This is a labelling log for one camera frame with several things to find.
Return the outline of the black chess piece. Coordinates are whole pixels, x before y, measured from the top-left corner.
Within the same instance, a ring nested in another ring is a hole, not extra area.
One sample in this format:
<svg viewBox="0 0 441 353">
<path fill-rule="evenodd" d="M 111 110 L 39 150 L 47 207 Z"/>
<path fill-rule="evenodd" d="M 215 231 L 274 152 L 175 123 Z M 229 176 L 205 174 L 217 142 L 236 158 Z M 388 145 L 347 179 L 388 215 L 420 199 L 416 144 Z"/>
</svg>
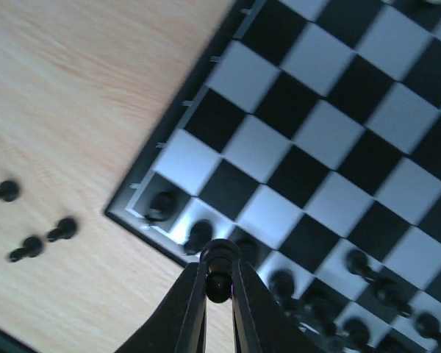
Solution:
<svg viewBox="0 0 441 353">
<path fill-rule="evenodd" d="M 200 261 L 207 264 L 206 295 L 216 304 L 232 296 L 232 268 L 240 260 L 238 246 L 227 239 L 214 239 L 201 251 Z"/>
<path fill-rule="evenodd" d="M 312 290 L 305 295 L 303 302 L 307 323 L 324 337 L 335 336 L 337 333 L 333 319 L 335 310 L 329 296 L 321 290 Z"/>
<path fill-rule="evenodd" d="M 53 228 L 46 236 L 48 242 L 53 243 L 58 240 L 71 239 L 78 231 L 78 224 L 72 217 L 61 219 L 55 228 Z"/>
<path fill-rule="evenodd" d="M 15 201 L 20 194 L 20 188 L 16 181 L 5 180 L 0 183 L 0 200 L 4 202 Z"/>
<path fill-rule="evenodd" d="M 370 331 L 359 318 L 350 318 L 342 326 L 343 341 L 347 348 L 361 351 L 368 346 Z"/>
<path fill-rule="evenodd" d="M 21 246 L 8 254 L 8 260 L 11 263 L 18 262 L 26 257 L 37 257 L 44 249 L 43 241 L 37 235 L 31 235 L 26 238 Z"/>
</svg>

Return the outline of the black chess pawn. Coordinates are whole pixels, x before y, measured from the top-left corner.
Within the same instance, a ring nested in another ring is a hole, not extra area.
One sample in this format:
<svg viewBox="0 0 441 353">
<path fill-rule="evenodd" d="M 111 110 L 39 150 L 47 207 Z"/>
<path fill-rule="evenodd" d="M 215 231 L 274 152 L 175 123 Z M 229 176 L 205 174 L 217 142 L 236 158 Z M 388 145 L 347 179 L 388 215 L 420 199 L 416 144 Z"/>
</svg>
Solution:
<svg viewBox="0 0 441 353">
<path fill-rule="evenodd" d="M 257 244 L 248 238 L 236 240 L 234 243 L 240 250 L 240 259 L 255 268 L 257 266 L 259 254 Z"/>
<path fill-rule="evenodd" d="M 149 225 L 167 221 L 175 212 L 176 197 L 169 191 L 155 194 L 147 204 L 144 219 Z"/>
<path fill-rule="evenodd" d="M 414 320 L 414 328 L 419 336 L 432 339 L 441 346 L 440 321 L 429 312 L 419 314 Z"/>
<path fill-rule="evenodd" d="M 348 272 L 368 283 L 376 281 L 376 272 L 369 266 L 368 256 L 359 249 L 352 249 L 346 254 L 345 266 Z"/>
<path fill-rule="evenodd" d="M 213 225 L 210 220 L 196 221 L 190 228 L 188 238 L 183 245 L 186 255 L 195 255 L 203 250 L 207 243 L 212 240 Z"/>
<path fill-rule="evenodd" d="M 412 307 L 401 298 L 399 286 L 391 279 L 381 278 L 374 282 L 373 293 L 384 306 L 392 308 L 399 316 L 412 316 Z"/>
</svg>

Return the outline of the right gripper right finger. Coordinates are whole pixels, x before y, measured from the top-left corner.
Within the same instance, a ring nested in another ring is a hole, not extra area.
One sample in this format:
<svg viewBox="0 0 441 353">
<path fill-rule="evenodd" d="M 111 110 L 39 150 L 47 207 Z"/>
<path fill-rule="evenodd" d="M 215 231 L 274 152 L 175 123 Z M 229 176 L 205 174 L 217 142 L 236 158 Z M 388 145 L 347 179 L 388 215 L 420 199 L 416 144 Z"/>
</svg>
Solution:
<svg viewBox="0 0 441 353">
<path fill-rule="evenodd" d="M 232 263 L 232 313 L 236 352 L 321 352 L 270 294 L 249 263 Z"/>
</svg>

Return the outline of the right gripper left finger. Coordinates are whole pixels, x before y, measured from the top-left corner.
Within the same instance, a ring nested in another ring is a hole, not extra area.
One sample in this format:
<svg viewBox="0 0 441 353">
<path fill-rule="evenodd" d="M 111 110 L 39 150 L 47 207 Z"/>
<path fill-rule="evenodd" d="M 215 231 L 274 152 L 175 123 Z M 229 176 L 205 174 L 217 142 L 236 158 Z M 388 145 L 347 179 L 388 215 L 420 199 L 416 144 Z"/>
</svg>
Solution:
<svg viewBox="0 0 441 353">
<path fill-rule="evenodd" d="M 148 320 L 117 351 L 205 352 L 207 264 L 189 263 Z"/>
</svg>

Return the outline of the black chess king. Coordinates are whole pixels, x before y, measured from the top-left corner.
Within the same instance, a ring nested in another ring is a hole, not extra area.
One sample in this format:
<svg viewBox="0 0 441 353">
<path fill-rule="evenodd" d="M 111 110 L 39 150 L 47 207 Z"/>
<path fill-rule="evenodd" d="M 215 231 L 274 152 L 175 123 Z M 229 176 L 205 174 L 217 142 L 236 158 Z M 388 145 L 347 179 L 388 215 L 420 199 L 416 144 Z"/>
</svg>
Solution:
<svg viewBox="0 0 441 353">
<path fill-rule="evenodd" d="M 290 269 L 280 268 L 274 271 L 268 279 L 268 289 L 286 313 L 291 313 L 297 308 L 296 300 L 293 298 L 295 279 Z"/>
</svg>

